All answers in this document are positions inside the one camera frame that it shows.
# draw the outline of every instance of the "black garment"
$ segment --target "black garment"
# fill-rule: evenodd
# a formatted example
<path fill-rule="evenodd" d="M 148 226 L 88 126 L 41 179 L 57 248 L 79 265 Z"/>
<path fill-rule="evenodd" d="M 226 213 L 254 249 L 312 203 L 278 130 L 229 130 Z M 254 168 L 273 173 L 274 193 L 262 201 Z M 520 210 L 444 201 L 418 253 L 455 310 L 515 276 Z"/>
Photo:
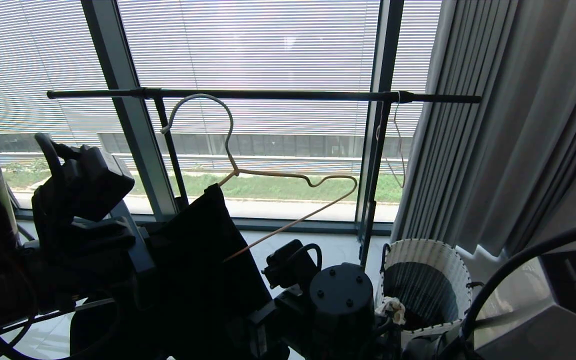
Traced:
<path fill-rule="evenodd" d="M 250 358 L 248 349 L 234 346 L 224 326 L 272 298 L 250 251 L 224 262 L 247 243 L 221 189 L 208 187 L 151 234 L 150 244 L 160 276 L 160 303 L 147 311 L 128 310 L 118 341 L 98 358 L 152 359 L 160 350 L 176 359 Z M 112 323 L 114 305 L 97 309 L 73 316 L 71 354 L 89 346 Z"/>

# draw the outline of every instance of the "laundry basket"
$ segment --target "laundry basket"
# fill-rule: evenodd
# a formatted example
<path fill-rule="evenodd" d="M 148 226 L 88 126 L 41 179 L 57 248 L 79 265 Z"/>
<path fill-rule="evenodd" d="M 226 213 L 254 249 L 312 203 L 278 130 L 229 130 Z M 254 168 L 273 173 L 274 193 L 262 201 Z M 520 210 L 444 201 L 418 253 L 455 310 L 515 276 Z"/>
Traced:
<path fill-rule="evenodd" d="M 402 345 L 421 335 L 458 326 L 471 306 L 471 274 L 452 247 L 429 239 L 404 239 L 384 249 L 375 307 L 395 297 L 406 308 Z"/>

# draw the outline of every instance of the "white tile floor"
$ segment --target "white tile floor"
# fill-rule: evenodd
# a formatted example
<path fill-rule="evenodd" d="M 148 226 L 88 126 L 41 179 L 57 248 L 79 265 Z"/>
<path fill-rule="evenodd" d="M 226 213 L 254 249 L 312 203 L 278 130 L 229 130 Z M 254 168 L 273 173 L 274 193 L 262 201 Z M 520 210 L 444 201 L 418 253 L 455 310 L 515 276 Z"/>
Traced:
<path fill-rule="evenodd" d="M 37 234 L 32 223 L 23 222 L 21 225 L 36 237 Z M 246 241 L 253 242 L 262 237 L 264 233 L 243 232 L 243 235 Z M 359 243 L 354 235 L 283 233 L 270 237 L 251 249 L 259 269 L 265 268 L 266 256 L 292 239 L 300 239 L 304 244 L 318 244 L 323 253 L 324 268 L 343 262 L 359 263 Z M 370 244 L 366 273 L 370 276 L 375 289 L 379 281 L 382 246 L 387 240 L 387 237 L 373 237 Z M 281 291 L 282 289 L 277 287 L 270 290 L 270 293 L 272 296 L 277 296 Z M 34 324 L 15 348 L 21 353 L 37 359 L 59 359 L 68 356 L 71 317 L 72 315 L 65 315 Z M 15 335 L 16 332 L 11 332 L 4 337 L 10 341 Z M 301 357 L 293 352 L 290 354 L 290 359 L 297 360 Z"/>

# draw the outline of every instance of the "grass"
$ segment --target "grass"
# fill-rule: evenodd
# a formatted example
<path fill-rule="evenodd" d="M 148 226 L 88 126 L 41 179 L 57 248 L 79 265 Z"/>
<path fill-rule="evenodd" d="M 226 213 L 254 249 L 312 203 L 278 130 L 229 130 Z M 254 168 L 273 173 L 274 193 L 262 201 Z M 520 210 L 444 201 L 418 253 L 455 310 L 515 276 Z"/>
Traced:
<path fill-rule="evenodd" d="M 32 184 L 41 182 L 48 178 L 48 171 L 5 171 L 4 178 L 12 189 L 27 190 Z M 145 195 L 146 190 L 139 175 L 135 175 L 135 185 L 130 192 L 132 195 Z M 201 174 L 186 175 L 183 177 L 183 184 L 188 196 L 198 197 L 204 190 L 223 178 L 222 175 Z M 310 176 L 315 183 L 322 179 L 322 176 Z M 179 194 L 174 175 L 170 176 L 170 183 L 174 193 Z M 239 199 L 268 199 L 268 200 L 311 200 L 311 201 L 333 201 L 350 190 L 353 183 L 346 178 L 330 178 L 322 185 L 311 188 L 300 178 L 288 177 L 234 177 L 223 187 L 222 191 L 226 198 Z M 357 198 L 357 191 L 346 198 L 346 201 L 354 201 Z M 395 181 L 395 178 L 388 173 L 382 173 L 377 180 L 375 200 L 378 203 L 398 203 L 402 200 L 402 189 Z"/>

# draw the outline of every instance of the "curtain fold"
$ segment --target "curtain fold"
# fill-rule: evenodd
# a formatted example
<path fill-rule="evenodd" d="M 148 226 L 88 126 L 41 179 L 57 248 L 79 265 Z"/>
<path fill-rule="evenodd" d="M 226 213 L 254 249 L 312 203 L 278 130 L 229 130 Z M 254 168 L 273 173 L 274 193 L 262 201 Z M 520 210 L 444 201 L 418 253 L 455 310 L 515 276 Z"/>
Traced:
<path fill-rule="evenodd" d="M 446 0 L 393 240 L 521 250 L 576 178 L 576 1 Z"/>

